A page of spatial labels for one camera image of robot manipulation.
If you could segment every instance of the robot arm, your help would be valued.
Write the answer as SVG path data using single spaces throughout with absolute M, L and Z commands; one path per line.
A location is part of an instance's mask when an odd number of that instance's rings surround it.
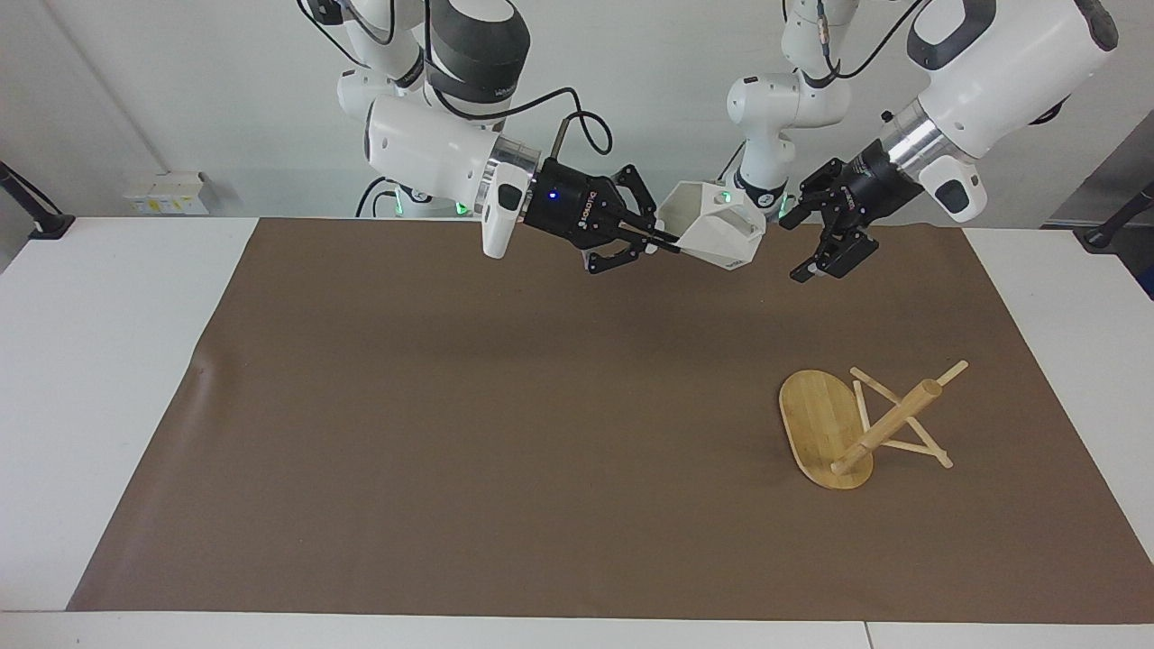
M 819 211 L 825 227 L 793 277 L 844 277 L 878 248 L 865 226 L 923 191 L 958 222 L 981 214 L 976 161 L 1055 110 L 1117 44 L 1099 0 L 930 0 L 907 42 L 930 85 L 856 158 L 834 158 L 802 182 L 781 225 Z
M 538 170 L 539 151 L 500 133 L 514 112 L 508 109 L 530 46 L 529 29 L 509 0 L 309 1 L 314 15 L 325 2 L 330 13 L 339 10 L 354 49 L 373 68 L 346 73 L 339 88 L 346 112 L 365 119 L 369 164 L 403 188 L 473 210 L 485 254 L 501 259 L 520 222 L 569 240 L 593 274 L 646 251 L 677 252 L 676 238 L 660 231 L 657 206 L 636 169 L 610 179 L 567 167 L 556 161 L 559 135 Z M 428 51 L 417 47 L 414 64 L 409 30 L 421 22 Z M 382 31 L 385 24 L 390 29 Z M 403 83 L 413 69 L 424 72 L 424 85 L 420 79 Z M 383 84 L 368 81 L 379 72 Z M 637 211 L 621 188 L 634 194 Z M 599 249 L 614 244 L 614 252 Z
M 781 53 L 797 69 L 737 80 L 729 89 L 729 119 L 745 135 L 741 164 L 726 184 L 743 191 L 759 210 L 772 212 L 785 194 L 796 157 L 784 130 L 833 126 L 849 112 L 849 84 L 831 75 L 859 0 L 792 2 Z

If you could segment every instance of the wooden stick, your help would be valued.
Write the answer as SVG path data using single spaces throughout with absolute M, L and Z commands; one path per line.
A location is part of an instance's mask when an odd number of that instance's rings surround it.
M 862 391 L 862 382 L 854 381 L 854 396 L 857 397 L 857 413 L 862 417 L 862 432 L 872 425 L 869 423 L 869 411 L 865 410 L 865 393 Z
M 961 374 L 962 372 L 965 372 L 967 367 L 969 367 L 969 363 L 968 361 L 966 361 L 966 360 L 959 360 L 958 364 L 954 365 L 953 367 L 951 367 L 949 372 L 946 372 L 945 374 L 942 374 L 942 378 L 938 379 L 938 385 L 941 385 L 943 387 L 946 386 L 950 381 L 957 379 L 958 374 Z
M 942 396 L 942 386 L 937 381 L 927 379 L 917 383 L 900 403 L 891 408 L 884 417 L 878 419 L 877 424 L 870 426 L 865 431 L 865 435 L 857 443 L 852 446 L 845 455 L 831 464 L 830 469 L 834 475 L 845 476 L 853 469 L 854 464 L 861 462 L 870 453 L 874 453 L 878 446 L 882 446 L 882 442 L 892 438 L 906 424 L 907 418 L 916 417 L 919 412 L 934 403 L 939 396 Z
M 893 394 L 893 391 L 890 388 L 883 386 L 874 376 L 870 376 L 869 374 L 862 372 L 861 370 L 859 370 L 856 367 L 850 367 L 849 368 L 849 373 L 853 374 L 853 376 L 855 379 L 859 379 L 861 382 L 863 382 L 867 386 L 869 386 L 871 390 L 874 390 L 877 394 L 879 394 L 879 395 L 884 396 L 885 398 L 890 400 L 891 403 L 893 403 L 893 404 L 901 403 L 901 400 L 898 398 L 898 395 Z
M 937 457 L 937 454 L 930 450 L 929 447 L 919 446 L 916 443 L 909 443 L 898 440 L 885 440 L 884 442 L 882 442 L 882 446 L 886 448 L 897 448 L 898 450 L 908 450 L 911 453 L 919 453 L 921 455 L 929 455 L 932 457 Z
M 930 437 L 929 431 L 927 431 L 926 427 L 922 426 L 921 422 L 911 417 L 909 419 L 906 420 L 906 423 L 909 424 L 909 427 L 914 430 L 914 433 L 917 434 L 917 438 L 926 443 L 926 448 L 929 448 L 930 452 L 932 452 L 931 455 L 938 458 L 938 462 L 942 463 L 942 467 L 946 469 L 953 469 L 953 460 L 950 460 L 950 456 L 946 454 L 945 449 L 938 446 L 937 441 L 935 441 L 934 438 Z

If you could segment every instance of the wooden board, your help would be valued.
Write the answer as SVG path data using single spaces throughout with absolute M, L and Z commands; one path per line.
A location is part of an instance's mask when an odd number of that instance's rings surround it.
M 830 464 L 865 434 L 857 400 L 837 376 L 805 370 L 781 386 L 781 418 L 794 460 L 805 477 L 825 488 L 862 486 L 874 473 L 874 457 L 864 457 L 845 476 Z

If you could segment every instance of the brown table cover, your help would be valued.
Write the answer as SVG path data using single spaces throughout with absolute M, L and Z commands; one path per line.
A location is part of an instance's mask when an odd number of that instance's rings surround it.
M 472 225 L 262 221 L 69 609 L 1154 622 L 1154 568 L 962 232 L 876 233 L 802 286 L 811 229 L 735 273 L 590 277 L 529 229 L 493 261 Z M 790 373 L 904 393 L 959 359 L 921 417 L 956 469 L 799 471 Z

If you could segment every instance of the wall socket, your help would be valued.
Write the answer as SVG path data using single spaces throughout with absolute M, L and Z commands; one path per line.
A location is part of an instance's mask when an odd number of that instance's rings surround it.
M 125 192 L 136 214 L 209 215 L 216 196 L 195 171 L 174 171 L 134 180 Z

